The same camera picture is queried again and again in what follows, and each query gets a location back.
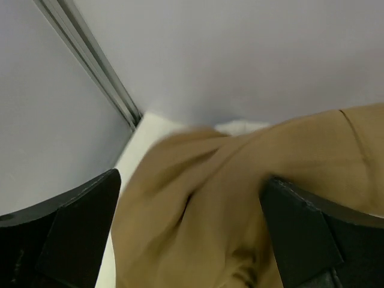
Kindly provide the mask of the white skirt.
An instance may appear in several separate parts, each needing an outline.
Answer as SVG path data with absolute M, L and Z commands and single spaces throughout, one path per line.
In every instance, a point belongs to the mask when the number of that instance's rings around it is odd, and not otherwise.
M 214 127 L 214 130 L 228 136 L 240 136 L 244 134 L 253 133 L 268 126 L 270 126 L 269 123 L 254 122 L 241 119 L 217 124 Z

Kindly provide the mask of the tan skirt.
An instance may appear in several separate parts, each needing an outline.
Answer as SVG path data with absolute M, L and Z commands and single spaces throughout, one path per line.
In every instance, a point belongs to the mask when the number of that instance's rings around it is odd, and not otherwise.
M 191 130 L 141 160 L 112 225 L 118 287 L 281 287 L 259 190 L 269 175 L 383 214 L 383 104 L 250 134 Z

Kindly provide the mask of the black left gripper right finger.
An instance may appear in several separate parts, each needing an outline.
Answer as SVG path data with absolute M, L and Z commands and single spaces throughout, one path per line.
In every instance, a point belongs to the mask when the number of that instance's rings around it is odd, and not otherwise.
M 383 218 L 273 176 L 260 204 L 284 287 L 383 287 Z

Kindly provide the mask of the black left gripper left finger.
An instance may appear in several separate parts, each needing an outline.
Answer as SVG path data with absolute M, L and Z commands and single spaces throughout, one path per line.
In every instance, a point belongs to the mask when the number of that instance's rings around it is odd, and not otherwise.
M 118 201 L 110 169 L 1 216 L 1 287 L 95 287 Z

